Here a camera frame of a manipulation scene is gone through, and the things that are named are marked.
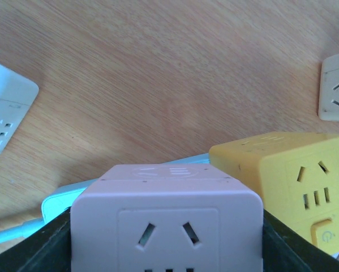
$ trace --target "pink power adapter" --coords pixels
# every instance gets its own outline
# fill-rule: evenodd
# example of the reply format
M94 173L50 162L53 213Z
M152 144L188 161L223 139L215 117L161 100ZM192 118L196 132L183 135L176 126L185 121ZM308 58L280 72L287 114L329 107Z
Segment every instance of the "pink power adapter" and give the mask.
M209 164L116 165L71 208L72 272L262 272L263 204Z

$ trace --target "blue power strip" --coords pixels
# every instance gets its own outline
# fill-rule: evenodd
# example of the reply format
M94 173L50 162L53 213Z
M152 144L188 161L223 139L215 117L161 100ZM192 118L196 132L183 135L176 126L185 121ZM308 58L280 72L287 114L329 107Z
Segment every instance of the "blue power strip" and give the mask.
M170 161L168 163L209 163L208 153L197 155L180 160ZM62 186L44 199L41 205L42 216L45 224L60 215L91 183L97 179L83 181L75 184Z

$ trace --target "wood grain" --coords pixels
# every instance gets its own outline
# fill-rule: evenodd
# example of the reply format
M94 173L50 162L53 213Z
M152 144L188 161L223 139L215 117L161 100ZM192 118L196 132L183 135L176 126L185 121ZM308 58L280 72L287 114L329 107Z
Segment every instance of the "wood grain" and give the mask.
M0 63L40 86L0 156L0 230L118 163L339 133L316 114L337 53L339 0L0 0Z

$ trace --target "wooden table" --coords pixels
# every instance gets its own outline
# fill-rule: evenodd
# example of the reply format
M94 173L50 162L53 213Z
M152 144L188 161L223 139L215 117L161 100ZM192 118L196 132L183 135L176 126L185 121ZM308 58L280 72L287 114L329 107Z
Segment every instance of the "wooden table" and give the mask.
M339 133L316 114L339 0L259 2L0 0L0 63L40 86L0 156L0 230L115 164L274 130Z

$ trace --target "plug adapter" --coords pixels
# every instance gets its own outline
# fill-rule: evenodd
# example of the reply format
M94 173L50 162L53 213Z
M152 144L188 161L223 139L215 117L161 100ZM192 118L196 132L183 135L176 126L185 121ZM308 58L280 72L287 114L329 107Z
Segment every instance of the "plug adapter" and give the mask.
M0 65L0 154L38 94L38 86Z
M209 159L293 231L339 252L339 135L272 132L213 146Z
M325 59L321 67L319 117L339 121L339 54Z
M260 197L209 164L117 165L71 208L73 272L262 271Z

